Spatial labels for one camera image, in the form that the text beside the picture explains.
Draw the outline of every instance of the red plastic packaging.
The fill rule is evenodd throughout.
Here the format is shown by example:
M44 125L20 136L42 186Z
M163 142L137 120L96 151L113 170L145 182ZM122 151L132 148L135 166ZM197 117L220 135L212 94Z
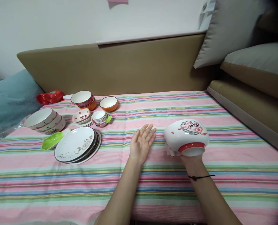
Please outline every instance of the red plastic packaging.
M37 100L41 105L57 103L63 99L64 93L60 90L54 90L49 93L37 95Z

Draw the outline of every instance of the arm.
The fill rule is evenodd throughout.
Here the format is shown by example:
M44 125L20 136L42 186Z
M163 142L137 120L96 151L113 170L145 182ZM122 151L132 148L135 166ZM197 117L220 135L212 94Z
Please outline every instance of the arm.
M181 156L189 176L203 177L209 173L202 162L202 156ZM194 191L203 209L208 225L242 225L235 216L211 177L197 179L190 178Z
M141 167L156 138L156 129L150 132L152 127L153 124L150 126L146 124L134 134L130 143L130 156L120 181L105 210L98 216L94 225L128 225L130 223Z

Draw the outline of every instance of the black string bracelet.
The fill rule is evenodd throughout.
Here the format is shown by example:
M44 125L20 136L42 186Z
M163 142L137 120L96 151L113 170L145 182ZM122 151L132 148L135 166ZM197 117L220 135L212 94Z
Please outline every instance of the black string bracelet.
M204 177L195 177L195 176L188 176L189 178L193 179L194 181L196 181L197 179L200 179L200 178L205 178L205 177L210 177L210 176L213 176L215 177L215 175L209 175L209 176L204 176Z

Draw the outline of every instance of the striped tablecloth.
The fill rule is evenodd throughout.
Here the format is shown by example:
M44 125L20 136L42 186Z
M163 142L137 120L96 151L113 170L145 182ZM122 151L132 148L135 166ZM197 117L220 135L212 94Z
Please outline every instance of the striped tablecloth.
M46 137L22 127L0 142L0 224L71 221L87 224L106 206L129 156L137 128L153 123L157 138L139 181L132 217L160 222L204 222L179 158L167 155L163 131L174 121L197 119L210 143L204 163L243 224L278 224L278 151L230 115L207 92L117 95L114 120L104 128L97 154L67 165L41 149ZM70 101L51 107L76 128Z

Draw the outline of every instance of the teal pillow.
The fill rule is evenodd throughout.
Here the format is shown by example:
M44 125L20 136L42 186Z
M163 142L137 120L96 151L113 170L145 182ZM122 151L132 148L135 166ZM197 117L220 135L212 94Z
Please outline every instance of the teal pillow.
M19 123L42 105L36 96L44 93L28 71L22 70L0 81L0 132Z

